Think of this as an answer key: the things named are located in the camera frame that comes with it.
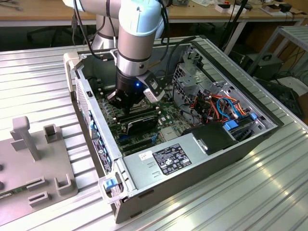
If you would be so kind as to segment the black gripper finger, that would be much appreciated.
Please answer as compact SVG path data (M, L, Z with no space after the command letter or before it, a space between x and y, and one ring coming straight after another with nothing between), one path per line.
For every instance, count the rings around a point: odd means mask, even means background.
M143 93L132 93L128 96L125 113L130 113L130 109L134 104L138 104L144 98Z
M114 108L117 108L121 110L123 113L127 113L126 107L123 106L121 98L119 98L116 94L116 91L109 92L106 95L107 102L113 106Z

